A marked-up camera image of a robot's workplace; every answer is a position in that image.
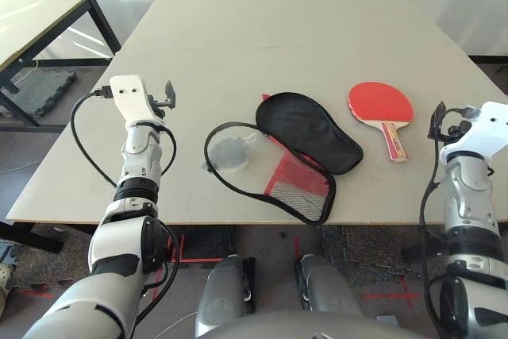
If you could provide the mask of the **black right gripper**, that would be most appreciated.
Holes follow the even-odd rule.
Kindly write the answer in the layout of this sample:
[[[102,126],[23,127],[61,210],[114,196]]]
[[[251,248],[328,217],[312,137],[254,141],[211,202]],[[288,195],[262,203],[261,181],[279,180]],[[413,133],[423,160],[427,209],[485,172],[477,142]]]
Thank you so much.
[[[475,116],[475,107],[446,109],[445,103],[439,102],[430,118],[428,138],[431,140],[460,139],[471,128],[471,120]],[[445,117],[450,117],[451,123],[446,129],[446,134],[443,135],[441,126]]]

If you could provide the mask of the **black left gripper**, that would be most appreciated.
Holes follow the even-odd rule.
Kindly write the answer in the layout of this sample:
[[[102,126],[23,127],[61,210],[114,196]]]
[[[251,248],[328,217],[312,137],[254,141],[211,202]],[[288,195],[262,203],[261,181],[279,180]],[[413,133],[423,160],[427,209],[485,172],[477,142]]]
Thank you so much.
[[[165,117],[165,112],[163,111],[164,107],[167,106],[170,109],[175,108],[176,104],[175,90],[170,80],[168,80],[165,85],[165,95],[166,95],[165,102],[159,102],[155,100],[151,94],[148,95],[148,102],[152,108],[152,112],[160,119],[164,119]]]

